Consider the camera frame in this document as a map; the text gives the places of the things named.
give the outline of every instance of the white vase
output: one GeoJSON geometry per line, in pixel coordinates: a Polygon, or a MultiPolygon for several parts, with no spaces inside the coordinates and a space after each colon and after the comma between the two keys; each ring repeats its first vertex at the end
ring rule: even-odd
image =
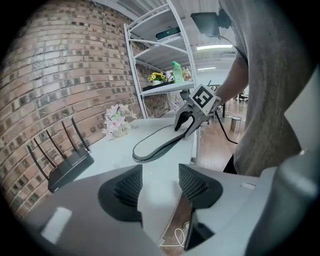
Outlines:
{"type": "Polygon", "coordinates": [[[118,130],[115,130],[113,132],[113,136],[115,137],[122,137],[127,135],[131,130],[131,125],[127,121],[124,124],[121,124],[118,128],[118,130]]]}
{"type": "Polygon", "coordinates": [[[157,85],[160,85],[160,84],[162,84],[163,83],[163,81],[159,81],[159,80],[153,80],[152,81],[152,85],[153,86],[157,86],[157,85]]]}

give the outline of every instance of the ceiling light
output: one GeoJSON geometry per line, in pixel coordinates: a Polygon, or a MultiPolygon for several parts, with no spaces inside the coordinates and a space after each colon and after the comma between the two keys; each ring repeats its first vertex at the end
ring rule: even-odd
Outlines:
{"type": "Polygon", "coordinates": [[[232,48],[232,44],[213,44],[213,45],[205,45],[205,46],[199,46],[196,49],[199,50],[205,50],[205,49],[217,49],[217,48],[232,48]]]}
{"type": "Polygon", "coordinates": [[[204,71],[204,70],[214,70],[216,67],[204,67],[204,68],[198,68],[198,71],[204,71]]]}

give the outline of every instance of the white cable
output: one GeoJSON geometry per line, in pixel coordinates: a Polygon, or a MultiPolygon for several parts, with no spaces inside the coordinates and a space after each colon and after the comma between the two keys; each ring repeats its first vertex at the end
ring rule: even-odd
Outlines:
{"type": "Polygon", "coordinates": [[[179,244],[175,244],[175,245],[163,245],[163,244],[161,244],[161,246],[162,246],[162,247],[175,247],[175,246],[185,247],[185,246],[183,245],[184,242],[185,242],[184,229],[182,230],[181,228],[176,228],[175,231],[174,231],[174,236],[175,236],[175,238],[176,238],[176,240],[177,240],[177,242],[178,242],[179,244]],[[178,230],[181,231],[181,235],[183,236],[182,242],[180,242],[181,235],[180,235],[180,238],[178,238],[178,236],[177,236],[177,231],[178,231],[178,230]]]}
{"type": "Polygon", "coordinates": [[[178,244],[174,244],[174,245],[163,245],[161,244],[162,247],[176,247],[176,246],[180,246],[180,247],[185,247],[183,244],[185,243],[185,231],[188,231],[189,230],[189,221],[187,221],[186,223],[183,224],[183,229],[181,228],[176,228],[174,230],[174,236],[175,236],[175,239],[177,240],[178,244]],[[178,238],[178,235],[177,235],[177,231],[181,231],[181,235],[180,237],[178,238]]]}

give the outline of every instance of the shoe insole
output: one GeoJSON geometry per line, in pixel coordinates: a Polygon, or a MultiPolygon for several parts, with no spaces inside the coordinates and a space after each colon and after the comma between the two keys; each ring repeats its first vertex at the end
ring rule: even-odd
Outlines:
{"type": "Polygon", "coordinates": [[[135,162],[137,162],[138,164],[145,164],[145,163],[149,163],[152,162],[154,160],[159,159],[160,157],[164,156],[170,149],[172,149],[178,142],[180,141],[180,139],[177,139],[176,141],[171,142],[170,144],[168,144],[165,147],[162,147],[159,151],[157,151],[152,157],[146,159],[146,160],[138,160],[136,159],[134,156],[133,160],[135,162]]]}
{"type": "Polygon", "coordinates": [[[187,128],[182,126],[175,131],[174,125],[168,125],[157,130],[134,146],[132,150],[133,158],[136,160],[150,159],[161,149],[183,138],[186,130],[187,128]]]}

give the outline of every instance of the potted plant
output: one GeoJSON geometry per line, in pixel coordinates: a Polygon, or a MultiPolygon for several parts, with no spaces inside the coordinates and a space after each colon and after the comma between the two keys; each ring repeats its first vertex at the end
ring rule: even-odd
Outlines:
{"type": "Polygon", "coordinates": [[[161,73],[154,72],[152,73],[152,75],[148,77],[148,81],[152,82],[153,86],[156,86],[156,85],[162,84],[163,82],[166,82],[167,77],[166,77],[166,74],[163,72],[161,73]]]}
{"type": "Polygon", "coordinates": [[[111,140],[114,137],[127,135],[131,130],[131,125],[125,120],[126,117],[137,119],[137,115],[129,110],[128,105],[116,104],[106,110],[105,113],[106,129],[102,133],[111,140]]]}

